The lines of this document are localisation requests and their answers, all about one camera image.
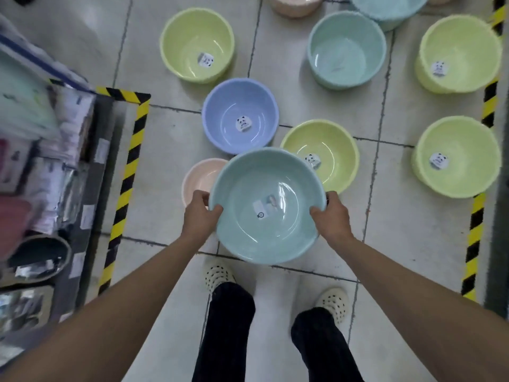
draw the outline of floor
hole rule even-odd
[[[179,235],[180,185],[188,169],[204,158],[226,157],[207,141],[201,127],[200,109],[211,87],[182,83],[159,55],[158,38],[166,20],[190,6],[213,8],[232,25],[237,53],[228,76],[249,76],[274,93],[280,109],[275,146],[289,128],[315,118],[340,123],[357,139],[359,173],[341,195],[355,236],[411,270],[459,291],[471,200],[448,199],[423,186],[411,172],[410,155],[420,134],[437,119],[447,115],[480,118],[483,92],[432,95],[418,84],[413,62],[419,40],[430,25],[457,12],[487,19],[490,0],[426,7],[386,35],[388,56],[370,83],[335,93],[315,83],[305,62],[305,46],[313,25],[325,14],[350,8],[348,0],[327,0],[301,20],[276,15],[267,0],[36,0],[28,8],[0,0],[0,12],[22,33],[94,85],[152,94],[113,281]],[[91,295],[96,294],[94,286],[120,190],[132,121],[126,123]],[[257,314],[251,326],[246,380],[308,379],[291,344],[289,327],[298,312],[311,307],[331,286],[343,287],[353,304],[341,331],[365,380],[433,380],[324,240],[319,239],[295,261],[264,267],[234,259],[212,237],[170,295],[126,382],[191,379],[209,300],[201,265],[206,255],[216,254],[228,260],[240,283],[255,297]]]

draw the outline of person's right arm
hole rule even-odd
[[[430,373],[440,382],[509,380],[509,323],[357,240],[337,193],[327,196],[325,211],[310,209],[319,233]]]

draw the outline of yellow stripe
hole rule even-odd
[[[473,258],[467,263],[467,270],[463,280],[477,273],[477,257]]]
[[[139,99],[134,92],[121,89],[120,93],[125,98],[125,100],[127,100],[128,102],[139,104]]]
[[[470,292],[464,294],[463,297],[466,297],[467,299],[470,299],[471,301],[475,302],[475,288]]]
[[[96,87],[96,92],[100,95],[110,96],[106,87]]]
[[[489,101],[485,102],[484,106],[482,107],[482,117],[486,118],[489,114],[495,112],[497,103],[498,97],[496,95],[493,96],[493,98],[491,98]]]
[[[119,197],[119,201],[117,203],[117,210],[123,208],[125,205],[129,204],[129,200],[131,199],[132,189],[129,189],[127,192],[123,193]]]
[[[491,25],[495,26],[497,24],[500,24],[504,22],[506,19],[506,6],[504,5],[499,10],[493,12],[492,18],[491,18]]]
[[[149,114],[149,108],[150,108],[150,101],[147,100],[145,103],[142,103],[138,106],[138,109],[136,111],[136,120],[140,119],[144,115]]]
[[[126,165],[125,170],[124,170],[124,179],[126,179],[127,177],[130,177],[131,175],[136,173],[136,168],[138,167],[138,160],[139,159],[135,159],[130,164]]]
[[[131,144],[129,145],[130,150],[132,148],[142,144],[144,134],[145,134],[145,129],[143,129],[142,131],[138,131],[136,134],[133,134],[131,136]]]
[[[475,242],[480,241],[481,236],[482,236],[482,224],[477,225],[468,234],[468,246],[474,244]]]
[[[109,237],[110,240],[122,235],[122,233],[124,232],[125,223],[126,221],[125,219],[123,219],[111,227],[111,235]]]
[[[486,201],[486,193],[481,193],[476,198],[474,198],[474,205],[472,206],[472,213],[475,213],[475,212],[481,210],[484,207],[485,201]]]
[[[105,269],[102,270],[101,280],[99,281],[99,287],[102,286],[108,280],[111,280],[113,276],[113,269],[115,267],[115,262],[111,263]]]

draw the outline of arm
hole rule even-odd
[[[59,324],[2,381],[121,381],[194,253],[214,231],[222,208],[208,211],[208,193],[195,191],[181,236]]]
[[[438,381],[509,376],[509,324],[495,313],[392,261],[352,235],[347,208],[328,192],[310,209],[320,234],[352,268]]]

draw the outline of forearm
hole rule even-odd
[[[437,380],[506,380],[509,325],[503,319],[358,240],[333,248]]]
[[[177,239],[59,324],[4,381],[121,381],[180,275],[199,249]]]

